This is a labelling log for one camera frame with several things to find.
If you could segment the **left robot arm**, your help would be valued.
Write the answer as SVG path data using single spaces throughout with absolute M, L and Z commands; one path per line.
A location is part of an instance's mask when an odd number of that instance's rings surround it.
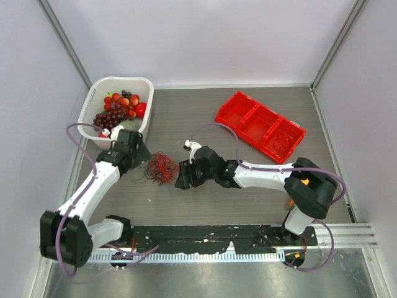
M 95 225 L 89 225 L 89 221 L 110 188 L 150 158 L 143 135 L 122 129 L 110 148 L 102 150 L 91 162 L 92 171 L 72 197 L 56 211 L 48 210 L 41 216 L 41 255 L 81 268 L 101 246 L 128 246 L 133 234 L 129 219 L 109 215 Z

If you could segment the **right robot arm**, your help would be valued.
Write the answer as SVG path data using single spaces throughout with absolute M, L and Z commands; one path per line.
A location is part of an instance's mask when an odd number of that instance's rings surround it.
M 189 159 L 179 163 L 175 187 L 186 190 L 208 180 L 227 189 L 261 187 L 287 193 L 295 205 L 280 229 L 281 240 L 287 245 L 299 242 L 314 220 L 326 218 L 337 190 L 337 181 L 331 174 L 307 158 L 278 166 L 256 165 L 224 160 L 203 146 L 192 150 Z

